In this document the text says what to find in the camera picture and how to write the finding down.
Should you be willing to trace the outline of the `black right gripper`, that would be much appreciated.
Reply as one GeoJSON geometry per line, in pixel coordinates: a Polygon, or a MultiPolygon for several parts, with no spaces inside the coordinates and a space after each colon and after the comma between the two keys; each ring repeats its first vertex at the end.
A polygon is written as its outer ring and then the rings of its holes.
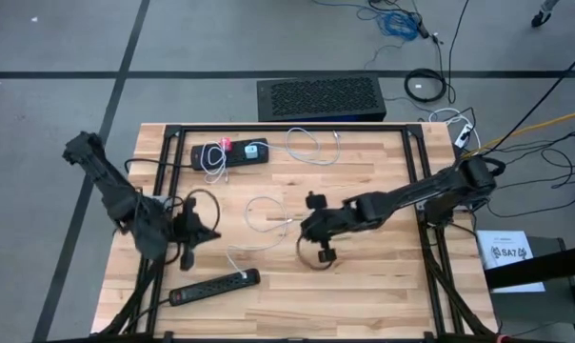
{"type": "Polygon", "coordinates": [[[329,241],[334,235],[354,232],[358,226],[359,222],[356,220],[353,210],[317,210],[301,221],[300,227],[302,229],[299,239],[320,244],[321,250],[318,251],[320,262],[334,262],[336,252],[329,246],[329,241]]]}

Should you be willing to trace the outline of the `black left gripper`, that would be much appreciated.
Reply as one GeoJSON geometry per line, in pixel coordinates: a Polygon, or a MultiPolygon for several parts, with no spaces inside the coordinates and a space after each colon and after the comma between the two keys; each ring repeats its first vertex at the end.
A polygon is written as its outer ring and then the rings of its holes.
{"type": "Polygon", "coordinates": [[[220,237],[221,234],[215,229],[203,226],[198,214],[178,214],[173,219],[175,240],[184,251],[180,257],[180,270],[188,271],[194,265],[194,248],[199,244],[198,233],[200,230],[200,242],[206,243],[220,237]]]}

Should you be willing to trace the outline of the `black power strip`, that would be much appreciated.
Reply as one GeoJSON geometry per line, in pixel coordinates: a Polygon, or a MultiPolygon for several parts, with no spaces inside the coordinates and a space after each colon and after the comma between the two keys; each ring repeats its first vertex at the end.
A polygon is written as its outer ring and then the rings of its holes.
{"type": "Polygon", "coordinates": [[[190,150],[190,165],[196,171],[213,171],[220,167],[242,167],[268,162],[268,141],[266,138],[232,141],[232,151],[223,151],[219,142],[210,142],[194,146],[190,150]],[[244,152],[245,146],[255,145],[259,157],[247,160],[244,152]]]}
{"type": "Polygon", "coordinates": [[[240,272],[235,272],[204,282],[199,282],[171,290],[169,292],[169,304],[172,307],[181,306],[222,293],[228,293],[255,286],[259,283],[254,283],[252,281],[246,280],[241,276],[240,272]]]}

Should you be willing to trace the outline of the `black computer case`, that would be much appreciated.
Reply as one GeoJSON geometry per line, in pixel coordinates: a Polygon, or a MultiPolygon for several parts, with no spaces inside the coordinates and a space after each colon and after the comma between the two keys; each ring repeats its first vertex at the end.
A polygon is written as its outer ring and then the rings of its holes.
{"type": "Polygon", "coordinates": [[[262,80],[256,87],[260,122],[382,122],[387,115],[374,74],[262,80]]]}

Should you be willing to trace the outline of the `white floor power strip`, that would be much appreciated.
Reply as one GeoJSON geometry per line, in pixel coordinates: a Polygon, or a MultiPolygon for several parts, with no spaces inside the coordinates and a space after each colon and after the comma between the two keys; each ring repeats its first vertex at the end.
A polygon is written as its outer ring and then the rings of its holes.
{"type": "Polygon", "coordinates": [[[454,145],[460,149],[464,148],[468,144],[472,132],[473,132],[473,125],[465,124],[461,129],[458,137],[456,138],[454,145]]]}

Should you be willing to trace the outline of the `black beam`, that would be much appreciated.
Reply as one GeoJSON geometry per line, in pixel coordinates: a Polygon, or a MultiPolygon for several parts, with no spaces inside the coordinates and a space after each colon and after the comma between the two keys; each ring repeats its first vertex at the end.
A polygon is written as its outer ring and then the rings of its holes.
{"type": "Polygon", "coordinates": [[[490,289],[575,276],[575,248],[489,269],[485,275],[490,289]]]}

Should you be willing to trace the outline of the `grey side table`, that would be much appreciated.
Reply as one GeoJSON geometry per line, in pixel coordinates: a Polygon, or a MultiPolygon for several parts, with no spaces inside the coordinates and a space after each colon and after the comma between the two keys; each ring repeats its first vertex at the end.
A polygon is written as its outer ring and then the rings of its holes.
{"type": "MultiPolygon", "coordinates": [[[[529,237],[531,257],[569,250],[561,238],[529,237]]],[[[495,315],[508,322],[569,324],[575,331],[575,276],[491,289],[495,315]]]]}

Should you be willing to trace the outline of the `grey leg with black caster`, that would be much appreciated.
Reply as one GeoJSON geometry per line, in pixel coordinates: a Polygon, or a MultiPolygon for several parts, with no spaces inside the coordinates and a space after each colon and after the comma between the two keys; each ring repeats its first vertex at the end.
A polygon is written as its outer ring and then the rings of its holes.
{"type": "Polygon", "coordinates": [[[539,28],[541,25],[545,24],[552,15],[554,7],[559,3],[560,0],[544,0],[540,6],[539,11],[533,16],[531,20],[532,28],[539,28]]]}

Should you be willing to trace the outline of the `black table frame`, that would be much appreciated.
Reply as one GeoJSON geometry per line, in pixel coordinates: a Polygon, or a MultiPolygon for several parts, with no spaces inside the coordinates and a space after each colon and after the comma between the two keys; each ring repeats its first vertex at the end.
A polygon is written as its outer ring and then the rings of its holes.
{"type": "Polygon", "coordinates": [[[336,261],[300,240],[308,192],[332,208],[365,192],[390,192],[453,161],[439,123],[146,124],[129,180],[147,195],[197,199],[221,237],[198,247],[191,270],[168,256],[119,327],[154,338],[422,339],[425,333],[493,336],[496,323],[477,248],[458,232],[429,239],[423,211],[408,206],[374,231],[333,238],[336,261]],[[264,164],[196,171],[194,146],[266,138],[264,164]],[[258,285],[172,307],[169,292],[257,269],[258,285]]]}

